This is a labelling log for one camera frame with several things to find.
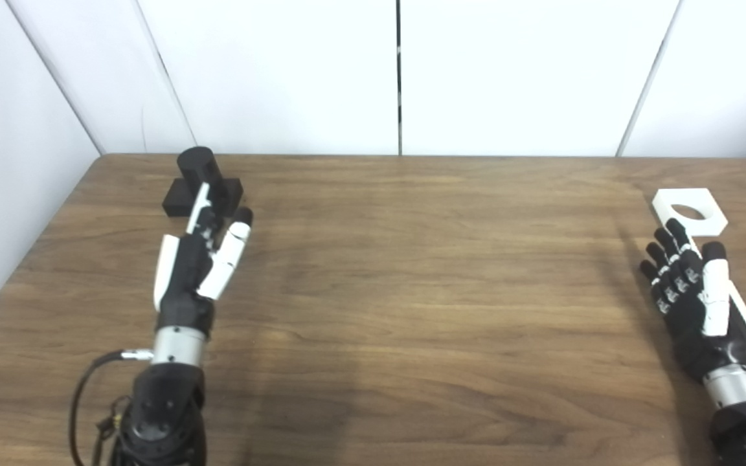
white finger segment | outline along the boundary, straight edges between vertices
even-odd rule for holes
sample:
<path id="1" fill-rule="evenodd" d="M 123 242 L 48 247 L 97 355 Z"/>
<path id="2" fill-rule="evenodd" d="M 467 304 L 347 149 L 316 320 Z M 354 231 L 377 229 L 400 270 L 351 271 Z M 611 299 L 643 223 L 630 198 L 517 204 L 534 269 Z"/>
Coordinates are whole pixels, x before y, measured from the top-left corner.
<path id="1" fill-rule="evenodd" d="M 702 280 L 704 280 L 702 301 L 704 301 L 706 313 L 701 333 L 707 337 L 725 336 L 730 318 L 730 280 L 727 260 L 715 259 L 705 263 Z"/>

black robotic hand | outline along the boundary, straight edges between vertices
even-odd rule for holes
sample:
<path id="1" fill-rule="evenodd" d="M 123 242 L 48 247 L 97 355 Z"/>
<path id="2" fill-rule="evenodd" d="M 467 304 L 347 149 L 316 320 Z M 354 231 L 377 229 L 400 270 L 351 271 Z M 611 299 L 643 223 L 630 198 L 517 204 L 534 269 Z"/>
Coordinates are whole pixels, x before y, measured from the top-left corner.
<path id="1" fill-rule="evenodd" d="M 655 231 L 640 263 L 672 336 L 675 360 L 718 408 L 710 439 L 722 466 L 746 466 L 746 306 L 729 280 L 721 243 L 693 246 L 680 222 Z"/>
<path id="2" fill-rule="evenodd" d="M 640 271 L 650 280 L 681 368 L 700 383 L 729 364 L 746 366 L 746 307 L 738 294 L 730 295 L 723 245 L 707 243 L 699 256 L 675 219 L 656 230 L 655 239 L 646 247 L 655 265 L 644 260 Z"/>

circular hole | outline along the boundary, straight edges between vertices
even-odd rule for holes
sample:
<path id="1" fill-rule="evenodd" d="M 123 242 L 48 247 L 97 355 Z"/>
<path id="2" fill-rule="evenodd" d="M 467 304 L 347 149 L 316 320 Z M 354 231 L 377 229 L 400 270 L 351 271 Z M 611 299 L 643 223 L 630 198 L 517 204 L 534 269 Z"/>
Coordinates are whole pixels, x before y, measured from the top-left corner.
<path id="1" fill-rule="evenodd" d="M 701 212 L 698 212 L 698 210 L 693 209 L 689 206 L 681 206 L 681 204 L 673 204 L 672 210 L 675 210 L 679 215 L 682 215 L 686 218 L 692 219 L 692 220 L 704 220 L 704 216 L 701 215 Z"/>

panel seam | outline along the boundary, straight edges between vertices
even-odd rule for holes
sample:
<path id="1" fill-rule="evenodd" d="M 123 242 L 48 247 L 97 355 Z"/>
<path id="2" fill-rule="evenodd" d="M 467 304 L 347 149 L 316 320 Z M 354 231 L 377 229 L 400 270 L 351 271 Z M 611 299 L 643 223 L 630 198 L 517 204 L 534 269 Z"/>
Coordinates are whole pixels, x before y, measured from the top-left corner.
<path id="1" fill-rule="evenodd" d="M 186 115 L 186 110 L 183 109 L 183 103 L 180 101 L 180 95 L 177 94 L 177 89 L 175 89 L 174 87 L 172 76 L 171 74 L 169 74 L 168 68 L 166 68 L 166 62 L 163 61 L 163 55 L 161 55 L 160 53 L 160 48 L 157 46 L 157 41 L 154 40 L 152 29 L 148 26 L 148 19 L 146 19 L 146 14 L 142 11 L 142 6 L 140 6 L 139 0 L 131 0 L 131 3 L 133 3 L 134 10 L 137 12 L 137 19 L 139 19 L 140 23 L 142 24 L 142 30 L 143 33 L 146 35 L 146 38 L 148 39 L 149 47 L 151 47 L 151 50 L 154 52 L 154 56 L 157 58 L 157 64 L 159 65 L 160 71 L 166 78 L 166 83 L 168 83 L 169 91 L 171 91 L 172 98 L 174 99 L 175 104 L 177 104 L 177 110 L 180 112 L 181 118 L 183 118 L 183 123 L 186 124 L 186 129 L 189 130 L 189 135 L 192 137 L 192 143 L 194 145 L 197 145 L 198 138 L 195 137 L 195 132 L 192 129 L 192 125 L 189 123 L 189 117 Z"/>
<path id="2" fill-rule="evenodd" d="M 399 125 L 399 156 L 402 156 L 402 3 L 396 0 L 396 111 Z"/>
<path id="3" fill-rule="evenodd" d="M 59 77 L 59 72 L 56 70 L 53 63 L 51 63 L 51 60 L 48 58 L 48 56 L 45 55 L 41 48 L 39 48 L 39 45 L 36 44 L 35 39 L 33 38 L 33 36 L 30 35 L 30 32 L 28 32 L 27 28 L 25 27 L 24 21 L 21 20 L 21 18 L 17 14 L 17 10 L 13 8 L 11 0 L 4 0 L 4 3 L 6 6 L 8 6 L 11 14 L 16 19 L 17 24 L 26 36 L 27 41 L 30 43 L 30 46 L 33 47 L 33 51 L 35 51 L 36 55 L 39 56 L 39 60 L 42 62 L 42 65 L 45 66 L 45 70 L 47 70 L 48 74 L 51 75 L 51 79 L 54 80 L 56 88 L 59 89 L 60 94 L 62 94 L 62 97 L 65 98 L 65 103 L 68 103 L 68 106 L 71 107 L 71 111 L 74 113 L 74 117 L 76 117 L 83 131 L 85 131 L 85 135 L 88 136 L 88 139 L 91 139 L 91 143 L 94 144 L 97 153 L 99 153 L 100 156 L 106 155 L 106 150 L 94 137 L 94 133 L 91 132 L 91 130 L 88 128 L 88 125 L 85 124 L 85 119 L 82 118 L 82 115 L 80 114 L 79 110 L 77 110 L 73 100 L 71 100 L 71 95 L 69 95 L 68 92 L 65 91 L 65 87 L 62 85 L 62 80 Z"/>
<path id="4" fill-rule="evenodd" d="M 666 32 L 664 33 L 664 38 L 661 39 L 661 44 L 658 47 L 657 53 L 655 53 L 655 59 L 654 61 L 652 61 L 652 66 L 649 69 L 649 73 L 646 75 L 646 80 L 643 83 L 643 88 L 640 89 L 640 94 L 637 98 L 637 102 L 635 103 L 635 108 L 629 116 L 629 122 L 627 123 L 627 127 L 624 130 L 624 135 L 621 136 L 621 142 L 618 145 L 618 150 L 615 151 L 615 157 L 624 156 L 624 150 L 626 150 L 629 139 L 631 138 L 631 133 L 633 132 L 635 124 L 637 123 L 637 119 L 640 117 L 640 110 L 643 110 L 643 104 L 645 103 L 646 97 L 648 97 L 650 89 L 652 88 L 652 82 L 654 82 L 655 75 L 657 74 L 658 69 L 661 67 L 661 61 L 664 57 L 664 54 L 666 53 L 666 47 L 669 44 L 670 32 L 675 26 L 675 20 L 678 18 L 678 12 L 681 11 L 681 5 L 683 4 L 684 0 L 678 0 L 678 3 L 675 6 L 675 11 L 672 12 L 670 23 L 669 25 L 667 25 Z"/>

black cable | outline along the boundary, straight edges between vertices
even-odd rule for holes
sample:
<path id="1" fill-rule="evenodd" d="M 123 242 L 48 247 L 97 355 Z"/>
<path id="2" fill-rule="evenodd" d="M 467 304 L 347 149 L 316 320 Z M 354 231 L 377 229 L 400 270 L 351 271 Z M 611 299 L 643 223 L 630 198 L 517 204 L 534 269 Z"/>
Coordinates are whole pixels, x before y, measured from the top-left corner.
<path id="1" fill-rule="evenodd" d="M 79 383 L 76 384 L 74 397 L 71 399 L 71 410 L 68 413 L 68 446 L 71 448 L 71 459 L 74 460 L 76 466 L 85 466 L 85 464 L 82 463 L 82 458 L 80 458 L 80 452 L 77 451 L 76 448 L 76 411 L 80 407 L 80 396 L 82 396 L 82 390 L 85 388 L 85 384 L 88 383 L 88 378 L 91 377 L 91 374 L 93 374 L 97 368 L 112 361 L 123 361 L 124 357 L 122 357 L 122 352 L 124 352 L 124 350 L 112 351 L 93 360 L 91 365 L 88 366 L 88 369 L 85 369 L 82 377 L 80 377 Z"/>

